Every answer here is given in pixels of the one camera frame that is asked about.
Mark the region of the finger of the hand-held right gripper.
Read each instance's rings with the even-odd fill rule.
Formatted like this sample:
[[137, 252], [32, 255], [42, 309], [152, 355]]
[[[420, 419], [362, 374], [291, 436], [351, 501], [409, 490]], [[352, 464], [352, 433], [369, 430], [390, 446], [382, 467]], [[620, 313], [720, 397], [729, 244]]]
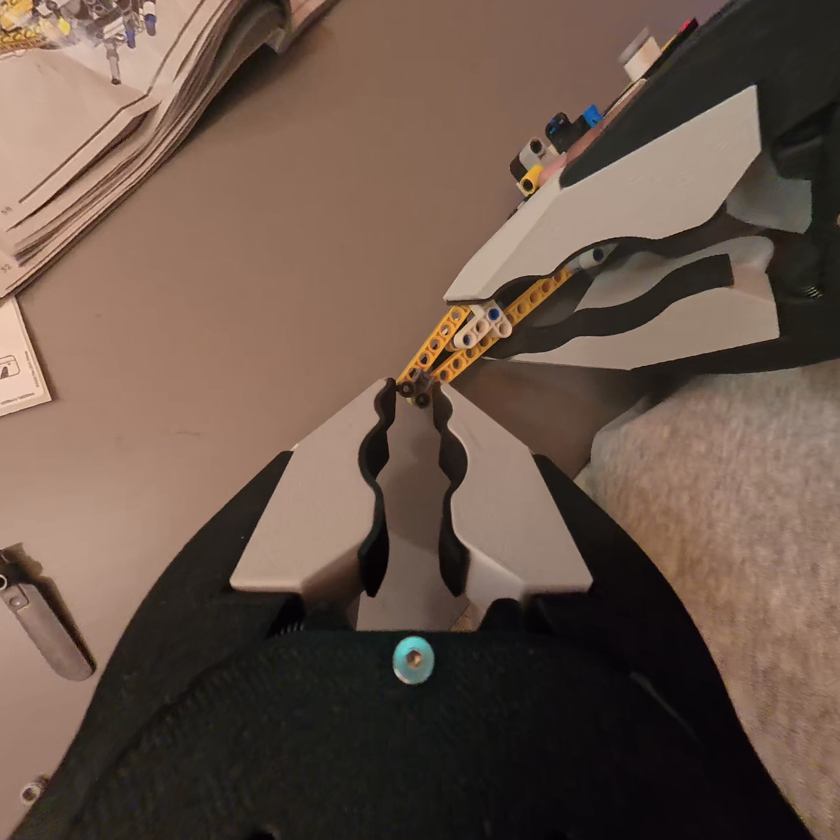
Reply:
[[600, 243], [697, 228], [724, 203], [759, 227], [802, 234], [812, 221], [808, 182], [781, 177], [762, 152], [756, 86], [580, 182], [562, 186], [553, 174], [471, 257], [444, 299], [487, 301], [513, 281], [554, 274]]
[[731, 238], [691, 255], [636, 253], [535, 314], [504, 360], [615, 371], [682, 361], [780, 336], [770, 238]]

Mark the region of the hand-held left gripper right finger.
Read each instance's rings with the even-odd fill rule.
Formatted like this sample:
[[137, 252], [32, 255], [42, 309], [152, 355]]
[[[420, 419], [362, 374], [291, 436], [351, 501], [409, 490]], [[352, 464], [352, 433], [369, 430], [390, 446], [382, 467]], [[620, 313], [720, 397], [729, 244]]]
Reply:
[[438, 538], [449, 591], [474, 606], [587, 592], [593, 577], [531, 449], [451, 385], [435, 388], [448, 480]]

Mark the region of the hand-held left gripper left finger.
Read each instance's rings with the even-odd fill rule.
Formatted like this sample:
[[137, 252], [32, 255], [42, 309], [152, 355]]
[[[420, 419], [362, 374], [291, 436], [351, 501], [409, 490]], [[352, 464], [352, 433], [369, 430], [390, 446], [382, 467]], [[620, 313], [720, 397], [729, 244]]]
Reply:
[[377, 594], [390, 551], [378, 477], [395, 409], [395, 382], [380, 379], [292, 449], [232, 588], [301, 598]]

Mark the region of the yellow lego model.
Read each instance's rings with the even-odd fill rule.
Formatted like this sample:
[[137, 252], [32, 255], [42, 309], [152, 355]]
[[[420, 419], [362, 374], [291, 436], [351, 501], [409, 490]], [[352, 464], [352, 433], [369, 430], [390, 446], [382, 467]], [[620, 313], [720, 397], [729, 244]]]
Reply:
[[[517, 209], [523, 208], [537, 193], [541, 177], [562, 171], [570, 148], [602, 119], [595, 105], [574, 121], [558, 112], [546, 124], [542, 138], [530, 139], [509, 166], [521, 194]], [[463, 374], [494, 344], [510, 338], [513, 330], [575, 273], [599, 266], [614, 248], [614, 245], [591, 248], [554, 275], [527, 280], [524, 291], [509, 301], [492, 298], [451, 306], [397, 378], [397, 393], [417, 407], [428, 406], [434, 383], [450, 383]]]

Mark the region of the white lego block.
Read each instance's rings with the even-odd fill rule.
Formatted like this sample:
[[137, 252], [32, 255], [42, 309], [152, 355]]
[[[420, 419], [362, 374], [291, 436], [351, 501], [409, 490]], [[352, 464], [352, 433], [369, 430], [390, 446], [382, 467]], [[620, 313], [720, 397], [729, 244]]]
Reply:
[[660, 57], [662, 49], [657, 40], [645, 28], [625, 48], [618, 58], [629, 81], [635, 83], [642, 79]]

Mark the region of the open lego instruction booklet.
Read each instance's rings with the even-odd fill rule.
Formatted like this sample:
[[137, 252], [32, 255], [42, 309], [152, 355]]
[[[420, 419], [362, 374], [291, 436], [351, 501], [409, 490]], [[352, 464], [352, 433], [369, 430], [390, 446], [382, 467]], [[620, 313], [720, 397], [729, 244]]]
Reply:
[[2, 298], [134, 189], [262, 46], [335, 2], [2, 2]]

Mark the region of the person's grey trouser leg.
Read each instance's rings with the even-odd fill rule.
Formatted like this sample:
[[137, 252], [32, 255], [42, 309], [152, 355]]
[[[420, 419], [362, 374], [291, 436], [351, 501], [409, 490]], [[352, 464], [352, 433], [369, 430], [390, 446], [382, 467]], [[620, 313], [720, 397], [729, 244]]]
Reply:
[[576, 481], [676, 590], [809, 830], [838, 838], [839, 362], [644, 398]]

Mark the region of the grey metal tool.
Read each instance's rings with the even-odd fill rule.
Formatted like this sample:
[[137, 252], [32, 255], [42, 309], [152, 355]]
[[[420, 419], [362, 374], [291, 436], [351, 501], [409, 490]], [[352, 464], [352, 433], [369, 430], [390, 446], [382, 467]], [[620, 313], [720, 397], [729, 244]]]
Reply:
[[21, 543], [1, 551], [1, 597], [58, 677], [81, 682], [94, 675], [96, 660], [57, 584]]

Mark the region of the white paper leaflet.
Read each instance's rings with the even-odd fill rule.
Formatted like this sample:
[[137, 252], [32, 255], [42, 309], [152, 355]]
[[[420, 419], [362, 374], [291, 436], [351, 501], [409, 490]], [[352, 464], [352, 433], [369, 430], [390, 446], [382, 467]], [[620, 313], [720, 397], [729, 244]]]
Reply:
[[10, 297], [1, 305], [1, 417], [51, 399], [23, 314]]

